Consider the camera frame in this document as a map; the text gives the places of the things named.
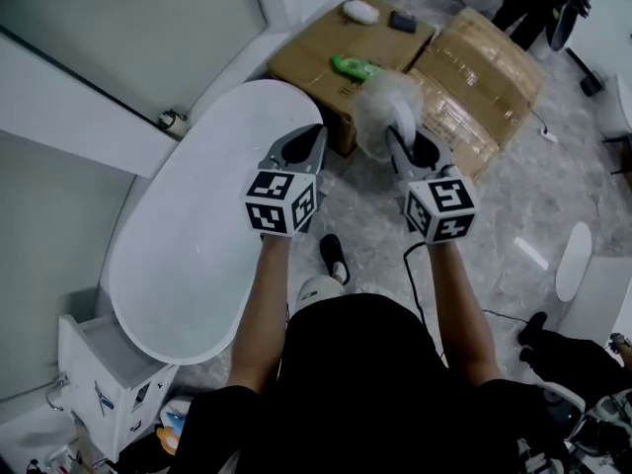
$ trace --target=tiled floor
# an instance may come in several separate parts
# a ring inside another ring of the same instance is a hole
[[[437,27],[463,7],[459,0],[388,1]],[[579,68],[566,53],[552,54],[541,65],[546,82],[535,111],[560,143],[540,137],[536,118],[527,121],[478,184],[481,212],[473,233],[459,247],[482,307],[526,319],[546,310],[547,326],[555,328],[568,307],[557,299],[554,279],[571,229],[584,221],[598,255],[632,255],[632,193],[621,176],[608,173],[618,168],[617,154],[601,143],[594,103],[578,84]],[[390,166],[361,152],[349,159],[330,153],[328,166],[323,173],[328,196],[310,232],[293,242],[290,301],[305,279],[324,272],[318,241],[335,232],[351,267],[350,291],[382,293],[414,310],[402,255],[419,239],[407,233],[399,214]],[[548,267],[528,257],[516,240],[535,249]],[[419,250],[411,262],[429,330],[441,350],[427,252]],[[517,360],[514,339],[520,324],[488,319],[501,368],[508,377],[520,378],[524,365]],[[218,387],[226,379],[229,358],[227,350],[206,363],[183,367],[177,382]]]

